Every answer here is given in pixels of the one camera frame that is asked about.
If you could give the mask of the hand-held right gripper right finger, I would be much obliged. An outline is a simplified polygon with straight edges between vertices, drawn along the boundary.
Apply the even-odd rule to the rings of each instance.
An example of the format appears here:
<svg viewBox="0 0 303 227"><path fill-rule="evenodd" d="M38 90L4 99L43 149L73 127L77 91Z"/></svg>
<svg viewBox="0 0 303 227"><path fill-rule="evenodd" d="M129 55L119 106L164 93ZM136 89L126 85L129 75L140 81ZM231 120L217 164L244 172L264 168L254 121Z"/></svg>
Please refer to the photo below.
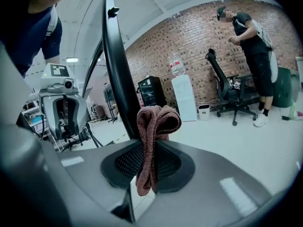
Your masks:
<svg viewBox="0 0 303 227"><path fill-rule="evenodd" d="M189 156L195 172L176 192L144 197L131 211L134 227L241 227L270 199L263 184L225 157L174 141L157 142Z"/></svg>

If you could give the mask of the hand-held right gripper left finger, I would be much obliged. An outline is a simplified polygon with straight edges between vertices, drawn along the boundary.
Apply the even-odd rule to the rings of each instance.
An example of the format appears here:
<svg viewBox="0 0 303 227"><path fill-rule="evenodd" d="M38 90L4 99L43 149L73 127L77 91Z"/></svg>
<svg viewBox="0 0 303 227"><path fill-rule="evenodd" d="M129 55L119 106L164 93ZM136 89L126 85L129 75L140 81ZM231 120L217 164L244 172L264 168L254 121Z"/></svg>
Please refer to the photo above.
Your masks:
<svg viewBox="0 0 303 227"><path fill-rule="evenodd" d="M54 148L16 125L28 86L4 46L0 48L0 224L3 227L129 227L105 201L80 188Z"/></svg>

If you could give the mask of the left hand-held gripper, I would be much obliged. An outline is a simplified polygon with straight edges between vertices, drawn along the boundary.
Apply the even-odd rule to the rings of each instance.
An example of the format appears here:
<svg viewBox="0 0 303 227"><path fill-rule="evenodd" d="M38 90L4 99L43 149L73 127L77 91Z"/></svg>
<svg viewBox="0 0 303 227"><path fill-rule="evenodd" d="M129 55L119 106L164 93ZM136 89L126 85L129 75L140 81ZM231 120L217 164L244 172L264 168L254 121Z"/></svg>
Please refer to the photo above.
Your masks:
<svg viewBox="0 0 303 227"><path fill-rule="evenodd" d="M69 67L48 63L40 80L39 97L41 112L45 115L49 130L56 140L62 139L57 102L64 98L64 139L79 135L87 122L87 103L76 95L75 76Z"/></svg>

